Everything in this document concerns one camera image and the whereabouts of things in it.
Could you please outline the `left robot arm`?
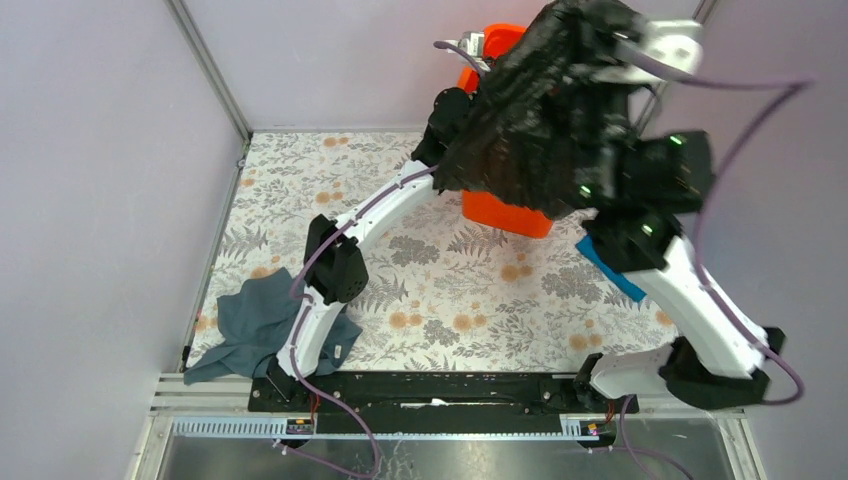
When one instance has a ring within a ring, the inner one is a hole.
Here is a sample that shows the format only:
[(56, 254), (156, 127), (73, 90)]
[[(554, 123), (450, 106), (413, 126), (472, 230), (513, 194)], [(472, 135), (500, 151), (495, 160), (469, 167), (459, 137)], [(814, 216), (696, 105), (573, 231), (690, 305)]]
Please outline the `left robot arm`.
[(348, 212), (335, 219), (318, 215), (311, 221), (303, 267), (290, 289), (301, 306), (266, 373), (284, 402), (301, 396), (301, 381), (317, 371), (336, 318), (367, 286), (367, 251), (393, 224), (439, 195), (435, 171), (464, 125), (474, 98), (459, 87), (440, 92), (421, 142), (399, 172)]

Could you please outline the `black plastic trash bag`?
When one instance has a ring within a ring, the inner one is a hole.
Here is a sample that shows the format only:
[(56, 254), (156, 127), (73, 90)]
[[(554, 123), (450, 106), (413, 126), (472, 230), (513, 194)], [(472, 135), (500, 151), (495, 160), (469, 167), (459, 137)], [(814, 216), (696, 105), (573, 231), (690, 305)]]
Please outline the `black plastic trash bag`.
[(597, 79), (617, 35), (646, 21), (621, 1), (553, 1), (499, 56), (434, 173), (444, 191), (486, 192), (559, 220), (611, 203), (615, 169), (638, 133), (633, 85)]

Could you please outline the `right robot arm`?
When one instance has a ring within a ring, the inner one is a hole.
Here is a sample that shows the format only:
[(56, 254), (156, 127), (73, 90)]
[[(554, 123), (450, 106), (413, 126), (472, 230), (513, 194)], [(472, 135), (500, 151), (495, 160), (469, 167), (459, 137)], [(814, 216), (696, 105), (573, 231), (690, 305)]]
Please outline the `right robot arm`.
[(702, 410), (763, 404), (763, 366), (784, 333), (750, 321), (714, 284), (679, 222), (702, 208), (715, 180), (707, 133), (605, 140), (579, 154), (574, 180), (580, 204), (596, 210), (583, 226), (598, 264), (678, 331), (649, 351), (589, 356), (578, 384), (608, 399), (669, 394)]

